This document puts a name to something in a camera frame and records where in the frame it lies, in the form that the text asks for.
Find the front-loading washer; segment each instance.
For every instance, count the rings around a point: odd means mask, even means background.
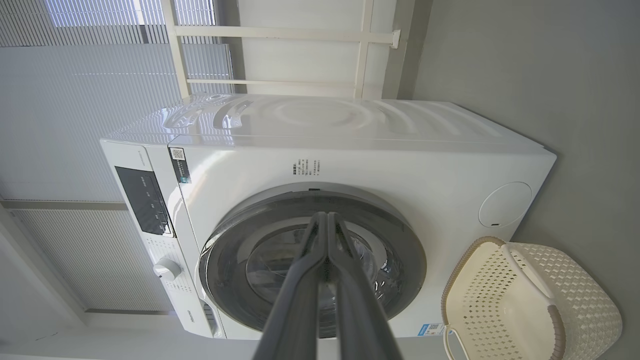
[[[101,141],[187,331],[259,338],[316,211],[345,219],[395,336],[442,323],[482,236],[510,240],[555,155],[447,102],[194,95]],[[320,335],[335,335],[333,289]]]

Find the dial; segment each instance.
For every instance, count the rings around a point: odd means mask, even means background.
[[[180,266],[167,258],[160,259],[154,265],[154,273],[163,280],[173,281],[181,272]]]

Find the woven plastic basket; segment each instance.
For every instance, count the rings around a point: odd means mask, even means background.
[[[622,317],[604,290],[564,252],[528,243],[508,243],[554,295],[564,323],[564,360],[593,360],[622,334]]]
[[[618,309],[563,252],[481,238],[442,296],[446,324],[469,360],[592,360],[620,336]]]

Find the label sticker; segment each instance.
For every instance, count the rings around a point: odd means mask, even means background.
[[[422,326],[418,332],[418,336],[436,336],[444,333],[443,323],[426,323]]]
[[[320,160],[298,159],[293,163],[293,174],[296,176],[320,175]]]
[[[184,149],[180,147],[170,147],[169,155],[171,155],[176,180],[182,184],[191,184],[191,176],[189,175],[189,166],[187,165],[187,158],[184,155]]]

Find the metal bar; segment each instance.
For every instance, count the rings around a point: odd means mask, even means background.
[[[171,47],[171,56],[173,58],[173,66],[178,77],[178,87],[180,88],[180,97],[185,98],[191,95],[189,84],[187,83],[187,68],[185,67],[182,57],[182,44],[177,29],[180,26],[175,25],[175,7],[172,0],[162,0],[162,9],[164,15],[164,25],[166,26],[166,34],[169,38],[169,46]]]
[[[238,80],[238,79],[187,79],[188,83],[201,84],[245,84],[245,85],[297,85],[297,86],[348,86],[352,83],[315,83],[310,81],[268,81],[268,80]]]
[[[368,24],[370,23],[371,16],[369,16],[368,20]],[[175,26],[174,28],[176,35],[180,37],[285,38],[297,40],[374,42],[380,44],[393,44],[394,42],[394,34],[392,33],[370,33],[369,30],[334,31],[322,29],[249,28],[246,26]]]
[[[371,17],[373,16],[373,0],[364,0],[362,5],[362,22],[360,29],[363,32],[370,32],[371,30]],[[353,90],[353,97],[356,99],[362,98],[362,92],[364,90],[364,72],[367,67],[367,53],[369,52],[369,41],[360,41],[360,47],[358,48],[358,60],[356,63],[356,85]]]
[[[0,206],[14,210],[127,210],[127,204],[124,202],[0,200]]]

